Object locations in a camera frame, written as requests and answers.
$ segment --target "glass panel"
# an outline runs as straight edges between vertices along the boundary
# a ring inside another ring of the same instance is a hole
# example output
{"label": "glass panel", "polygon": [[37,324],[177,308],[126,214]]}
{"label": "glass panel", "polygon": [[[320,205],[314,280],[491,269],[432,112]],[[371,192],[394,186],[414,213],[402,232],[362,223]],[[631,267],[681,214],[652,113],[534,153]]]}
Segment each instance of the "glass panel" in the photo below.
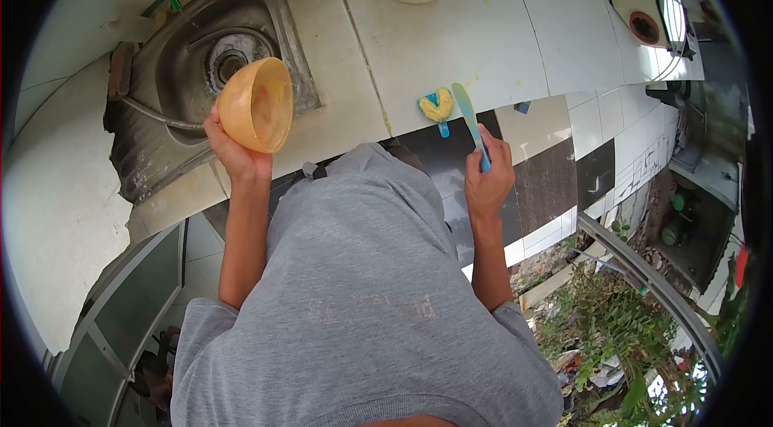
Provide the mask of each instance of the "glass panel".
{"label": "glass panel", "polygon": [[90,336],[83,337],[62,381],[62,400],[77,425],[107,425],[121,375]]}
{"label": "glass panel", "polygon": [[146,398],[142,398],[130,387],[126,388],[118,414],[115,417],[115,427],[150,427],[159,422],[155,417],[155,406]]}
{"label": "glass panel", "polygon": [[121,362],[131,357],[178,286],[178,226],[140,262],[116,289],[95,323]]}

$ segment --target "glass door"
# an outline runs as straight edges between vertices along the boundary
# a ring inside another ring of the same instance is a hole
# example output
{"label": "glass door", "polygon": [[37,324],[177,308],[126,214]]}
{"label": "glass door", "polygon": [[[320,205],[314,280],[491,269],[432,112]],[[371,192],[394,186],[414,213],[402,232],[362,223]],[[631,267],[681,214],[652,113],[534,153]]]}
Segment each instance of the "glass door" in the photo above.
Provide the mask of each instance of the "glass door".
{"label": "glass door", "polygon": [[185,228],[172,226],[117,258],[87,299],[52,378],[80,424],[114,424],[146,342],[182,289]]}

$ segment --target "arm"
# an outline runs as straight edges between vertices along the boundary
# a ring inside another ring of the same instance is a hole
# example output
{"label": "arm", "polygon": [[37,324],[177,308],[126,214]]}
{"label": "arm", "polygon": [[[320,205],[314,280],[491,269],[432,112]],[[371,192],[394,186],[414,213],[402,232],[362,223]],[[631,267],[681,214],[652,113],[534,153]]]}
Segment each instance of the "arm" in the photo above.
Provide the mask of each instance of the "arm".
{"label": "arm", "polygon": [[226,250],[220,267],[218,300],[241,308],[266,267],[271,155],[249,151],[223,130],[217,104],[204,121],[209,145],[231,179]]}
{"label": "arm", "polygon": [[475,243],[472,290],[488,311],[513,301],[510,279],[502,245],[502,221],[499,209],[515,182],[510,145],[495,139],[481,124],[483,143],[491,159],[491,172],[480,170],[482,151],[467,156],[465,197]]}

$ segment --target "broken plaster wall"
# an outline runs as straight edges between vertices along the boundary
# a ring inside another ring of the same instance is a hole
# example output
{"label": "broken plaster wall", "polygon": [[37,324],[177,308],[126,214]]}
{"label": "broken plaster wall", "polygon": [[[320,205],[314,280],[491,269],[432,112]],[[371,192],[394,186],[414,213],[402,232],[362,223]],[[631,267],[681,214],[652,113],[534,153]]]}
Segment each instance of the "broken plaster wall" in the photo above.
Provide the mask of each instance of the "broken plaster wall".
{"label": "broken plaster wall", "polygon": [[2,230],[17,307],[54,355],[69,347],[104,267],[129,245],[131,203],[118,194],[113,134],[102,121],[109,64],[104,55],[56,90],[3,157]]}

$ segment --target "stainless steel sink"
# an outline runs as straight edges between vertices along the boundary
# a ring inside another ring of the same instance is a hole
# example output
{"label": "stainless steel sink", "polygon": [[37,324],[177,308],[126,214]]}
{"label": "stainless steel sink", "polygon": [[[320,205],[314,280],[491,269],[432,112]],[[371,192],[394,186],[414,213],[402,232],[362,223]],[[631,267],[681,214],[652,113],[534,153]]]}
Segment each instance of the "stainless steel sink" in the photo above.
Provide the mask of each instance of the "stainless steel sink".
{"label": "stainless steel sink", "polygon": [[[228,78],[247,63],[280,58],[293,83],[293,113],[322,104],[286,0],[193,0],[134,56],[129,96],[171,119],[203,122]],[[168,127],[109,103],[111,160],[121,194],[140,204],[213,155],[198,130]]]}

